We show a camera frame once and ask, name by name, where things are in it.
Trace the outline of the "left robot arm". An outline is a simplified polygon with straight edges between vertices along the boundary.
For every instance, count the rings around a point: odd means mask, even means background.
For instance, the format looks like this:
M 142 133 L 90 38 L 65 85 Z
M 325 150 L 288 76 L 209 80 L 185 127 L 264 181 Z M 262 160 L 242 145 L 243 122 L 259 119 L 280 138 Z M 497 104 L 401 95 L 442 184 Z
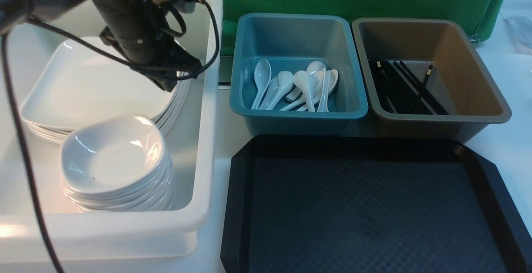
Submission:
M 27 22 L 88 47 L 142 74 L 163 91 L 178 81 L 195 79 L 212 64 L 188 53 L 175 41 L 187 31 L 181 12 L 192 13 L 205 0 L 91 0 L 106 27 L 99 35 L 119 57 L 48 25 L 86 0 L 1 0 L 1 34 Z

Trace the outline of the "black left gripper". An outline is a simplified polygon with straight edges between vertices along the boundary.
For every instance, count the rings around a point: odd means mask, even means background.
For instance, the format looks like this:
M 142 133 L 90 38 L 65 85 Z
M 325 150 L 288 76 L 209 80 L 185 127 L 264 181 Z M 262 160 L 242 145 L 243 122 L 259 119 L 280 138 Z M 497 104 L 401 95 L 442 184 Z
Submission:
M 166 16 L 175 9 L 153 0 L 92 0 L 116 47 L 131 63 L 165 70 L 145 70 L 162 91 L 172 92 L 178 80 L 196 79 L 201 61 L 175 42 Z

